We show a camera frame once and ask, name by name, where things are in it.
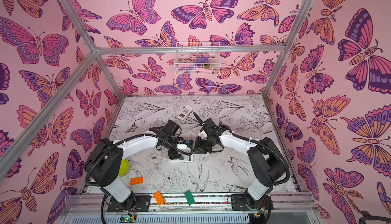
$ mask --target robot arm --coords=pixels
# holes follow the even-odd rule
[[[244,140],[244,137],[230,132],[230,129],[225,125],[216,126],[211,119],[202,122],[196,114],[195,116],[202,124],[203,129],[199,133],[200,137],[197,137],[194,150],[192,148],[193,142],[187,141],[191,153],[212,153],[212,146],[219,144],[248,155],[256,179],[245,192],[247,195],[246,201],[250,208],[257,207],[262,196],[265,193],[268,194],[277,179],[286,172],[281,162],[283,157],[273,141],[269,138],[264,138],[261,141]],[[88,158],[85,170],[87,172],[92,171],[91,177],[96,182],[94,185],[98,186],[105,194],[113,196],[121,203],[124,211],[133,207],[134,194],[118,176],[121,161],[131,154],[157,145],[169,149],[176,147],[176,143],[183,140],[183,138],[173,137],[179,126],[173,121],[169,121],[167,125],[160,128],[151,128],[145,134],[133,136],[131,139],[110,141],[104,138]],[[108,153],[109,148],[115,144],[118,144],[118,146]],[[99,157],[104,153],[107,157],[99,160]]]

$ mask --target wire basket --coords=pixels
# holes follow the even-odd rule
[[[175,74],[219,75],[221,67],[219,42],[177,42]]]

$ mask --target table surface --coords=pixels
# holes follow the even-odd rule
[[[151,127],[165,125],[171,119],[182,128],[184,139],[195,140],[201,128],[191,114],[185,121],[177,115],[192,106],[202,120],[228,125],[235,133],[246,137],[271,138],[280,149],[276,133],[261,96],[135,96],[126,97],[115,121],[110,139],[124,139],[144,133]],[[220,150],[219,145],[213,150]],[[129,170],[124,182],[143,177],[143,184],[130,186],[135,193],[244,192],[255,179],[249,158],[232,148],[220,153],[194,154],[191,163],[169,163],[168,149],[148,148],[128,158]],[[273,191],[295,192],[291,179]],[[89,187],[87,192],[100,192]]]

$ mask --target yellow-green bowl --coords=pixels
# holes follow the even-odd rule
[[[120,166],[120,172],[119,172],[119,176],[123,176],[126,174],[127,170],[129,168],[129,161],[127,159],[124,159],[122,162],[121,162],[121,166]]]

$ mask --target green lego brick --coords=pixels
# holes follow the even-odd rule
[[[192,195],[192,193],[190,192],[190,190],[187,190],[187,191],[185,192],[185,197],[186,197],[187,203],[188,203],[189,205],[192,205],[192,204],[195,203],[194,198],[193,198],[193,195]]]

